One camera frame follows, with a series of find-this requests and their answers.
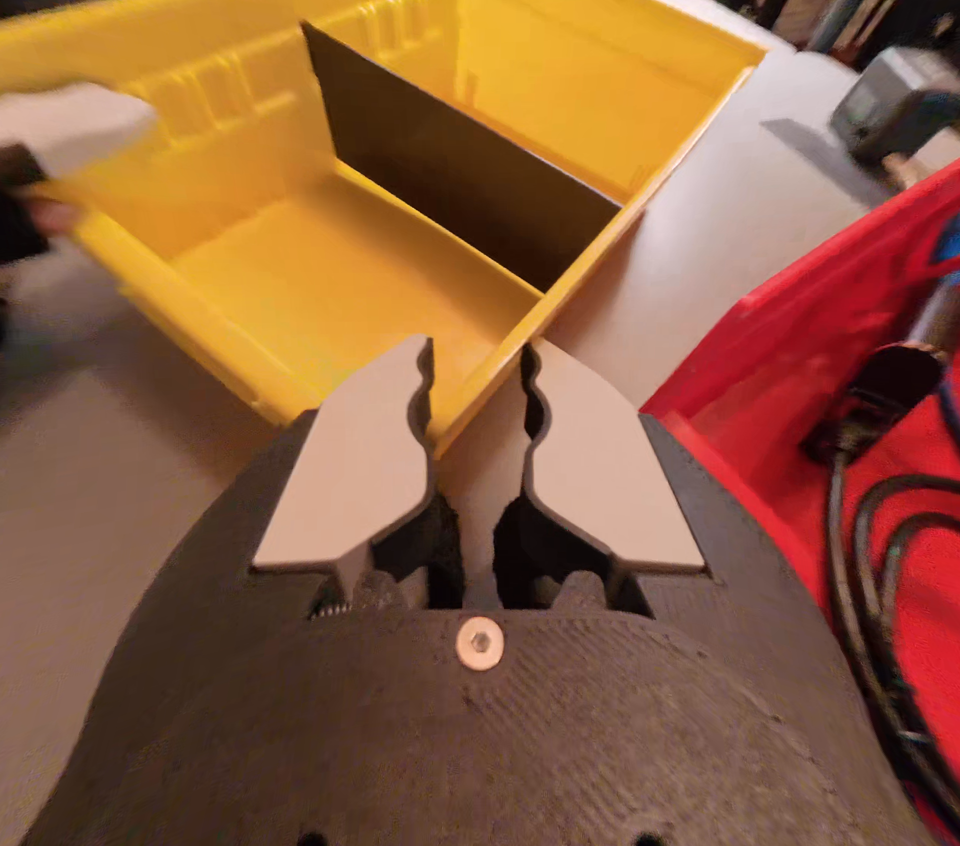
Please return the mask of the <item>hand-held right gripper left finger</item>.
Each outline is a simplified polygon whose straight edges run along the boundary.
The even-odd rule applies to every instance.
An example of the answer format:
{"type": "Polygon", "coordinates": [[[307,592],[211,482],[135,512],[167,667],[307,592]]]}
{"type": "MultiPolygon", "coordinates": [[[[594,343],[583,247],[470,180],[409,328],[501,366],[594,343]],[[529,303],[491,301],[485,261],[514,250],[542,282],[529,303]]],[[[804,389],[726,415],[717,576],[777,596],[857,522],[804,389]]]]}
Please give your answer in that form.
{"type": "Polygon", "coordinates": [[[252,558],[263,574],[332,576],[347,599],[374,544],[435,491],[426,446],[433,340],[412,335],[356,370],[319,406],[252,558]]]}

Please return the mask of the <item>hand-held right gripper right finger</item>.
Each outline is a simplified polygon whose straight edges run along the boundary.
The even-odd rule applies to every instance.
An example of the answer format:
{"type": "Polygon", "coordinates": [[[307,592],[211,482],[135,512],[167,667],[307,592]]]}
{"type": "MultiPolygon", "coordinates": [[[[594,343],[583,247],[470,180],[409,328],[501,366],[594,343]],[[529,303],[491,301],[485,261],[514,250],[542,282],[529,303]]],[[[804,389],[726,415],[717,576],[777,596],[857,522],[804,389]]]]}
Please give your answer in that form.
{"type": "Polygon", "coordinates": [[[527,344],[521,362],[521,490],[534,509],[628,573],[705,572],[637,408],[547,340],[527,344]]]}

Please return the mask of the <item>large yellow plastic bin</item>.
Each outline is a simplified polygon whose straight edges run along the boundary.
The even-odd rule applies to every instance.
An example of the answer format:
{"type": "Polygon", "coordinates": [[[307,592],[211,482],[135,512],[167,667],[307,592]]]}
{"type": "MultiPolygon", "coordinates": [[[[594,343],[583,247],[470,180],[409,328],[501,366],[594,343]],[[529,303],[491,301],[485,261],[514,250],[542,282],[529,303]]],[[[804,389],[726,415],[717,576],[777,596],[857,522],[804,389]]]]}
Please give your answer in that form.
{"type": "Polygon", "coordinates": [[[50,186],[86,208],[81,247],[275,424],[431,337],[441,455],[764,56],[661,0],[97,0],[4,22],[2,94],[144,100],[144,139],[50,186]],[[620,213],[530,287],[337,159],[303,21],[620,213]]]}

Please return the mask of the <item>red plastic bin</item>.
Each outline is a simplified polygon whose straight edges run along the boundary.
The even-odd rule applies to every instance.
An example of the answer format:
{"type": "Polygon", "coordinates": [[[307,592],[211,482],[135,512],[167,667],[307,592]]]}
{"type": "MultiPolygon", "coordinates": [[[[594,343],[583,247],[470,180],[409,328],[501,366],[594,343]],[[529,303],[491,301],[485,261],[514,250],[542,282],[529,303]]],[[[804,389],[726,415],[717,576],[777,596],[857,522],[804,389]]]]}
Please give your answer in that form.
{"type": "Polygon", "coordinates": [[[642,579],[852,804],[958,844],[958,162],[739,300],[642,407],[711,581],[642,579]]]}

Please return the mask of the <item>black bin divider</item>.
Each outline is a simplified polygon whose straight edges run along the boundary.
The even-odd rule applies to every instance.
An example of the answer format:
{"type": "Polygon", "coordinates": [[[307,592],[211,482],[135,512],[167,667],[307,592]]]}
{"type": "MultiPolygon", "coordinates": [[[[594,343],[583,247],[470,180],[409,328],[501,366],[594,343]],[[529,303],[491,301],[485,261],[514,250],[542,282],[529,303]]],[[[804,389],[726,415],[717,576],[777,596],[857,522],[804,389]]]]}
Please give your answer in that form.
{"type": "Polygon", "coordinates": [[[546,292],[617,217],[588,183],[301,22],[337,159],[546,292]]]}

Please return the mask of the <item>grey box device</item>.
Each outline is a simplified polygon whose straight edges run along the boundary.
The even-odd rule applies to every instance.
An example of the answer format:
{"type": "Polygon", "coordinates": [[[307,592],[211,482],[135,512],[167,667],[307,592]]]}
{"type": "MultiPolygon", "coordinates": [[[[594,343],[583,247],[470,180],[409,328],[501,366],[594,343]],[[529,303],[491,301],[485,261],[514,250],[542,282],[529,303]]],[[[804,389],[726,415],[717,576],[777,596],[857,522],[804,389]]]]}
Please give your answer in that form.
{"type": "Polygon", "coordinates": [[[878,170],[891,155],[912,158],[959,119],[958,70],[933,50],[885,48],[831,116],[858,165],[878,170]]]}

